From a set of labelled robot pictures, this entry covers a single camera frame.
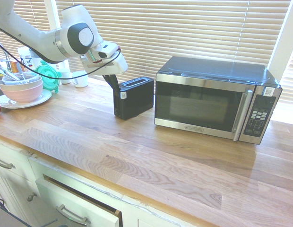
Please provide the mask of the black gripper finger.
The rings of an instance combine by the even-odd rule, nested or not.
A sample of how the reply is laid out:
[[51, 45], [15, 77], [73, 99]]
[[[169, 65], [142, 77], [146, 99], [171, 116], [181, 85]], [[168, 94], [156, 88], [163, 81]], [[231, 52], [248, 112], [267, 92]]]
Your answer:
[[114, 88], [110, 75], [103, 75], [103, 78], [110, 85], [111, 88]]
[[119, 91], [119, 83], [118, 83], [118, 80], [116, 78], [116, 75], [109, 75], [109, 76], [110, 76], [110, 80], [111, 80], [113, 90], [114, 91]]

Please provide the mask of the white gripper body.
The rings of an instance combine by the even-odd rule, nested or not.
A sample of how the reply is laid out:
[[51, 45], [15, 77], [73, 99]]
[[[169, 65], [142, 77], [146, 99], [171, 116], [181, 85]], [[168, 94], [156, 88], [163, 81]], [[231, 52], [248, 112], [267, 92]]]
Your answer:
[[123, 74], [128, 69], [128, 64], [122, 54], [114, 54], [112, 57], [104, 58], [98, 63], [89, 61], [86, 56], [81, 56], [80, 60], [84, 70], [91, 76]]

